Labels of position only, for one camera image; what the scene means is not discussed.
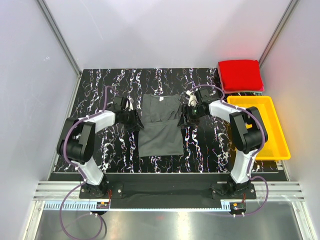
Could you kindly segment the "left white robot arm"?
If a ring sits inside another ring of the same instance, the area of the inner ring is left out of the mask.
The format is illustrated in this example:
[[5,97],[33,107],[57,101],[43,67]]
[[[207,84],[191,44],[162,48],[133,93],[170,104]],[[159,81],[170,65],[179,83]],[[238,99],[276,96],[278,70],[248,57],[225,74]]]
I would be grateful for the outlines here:
[[130,132],[144,128],[132,99],[116,96],[112,103],[97,113],[82,118],[68,117],[56,147],[57,154],[80,172],[84,182],[91,186],[90,192],[97,198],[108,193],[108,186],[103,182],[104,174],[93,157],[95,136],[116,124],[122,124]]

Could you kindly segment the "grey t-shirt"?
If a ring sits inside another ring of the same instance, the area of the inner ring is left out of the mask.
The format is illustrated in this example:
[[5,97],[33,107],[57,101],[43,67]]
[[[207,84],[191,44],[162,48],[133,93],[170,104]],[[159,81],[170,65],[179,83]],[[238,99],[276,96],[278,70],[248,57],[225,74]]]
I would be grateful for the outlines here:
[[178,126],[181,114],[179,95],[143,95],[143,129],[138,133],[139,157],[179,156],[184,153],[182,131]]

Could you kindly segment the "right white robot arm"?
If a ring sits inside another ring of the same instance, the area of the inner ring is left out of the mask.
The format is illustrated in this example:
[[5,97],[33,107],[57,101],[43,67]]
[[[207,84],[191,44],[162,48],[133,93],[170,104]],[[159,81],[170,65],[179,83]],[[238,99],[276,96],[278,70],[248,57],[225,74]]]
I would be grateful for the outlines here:
[[242,108],[227,103],[223,96],[218,99],[205,87],[202,84],[186,91],[188,103],[182,105],[178,126],[197,125],[204,116],[218,117],[229,123],[231,141],[236,148],[235,162],[227,183],[212,191],[236,199],[250,186],[254,161],[268,141],[268,133],[257,107]]

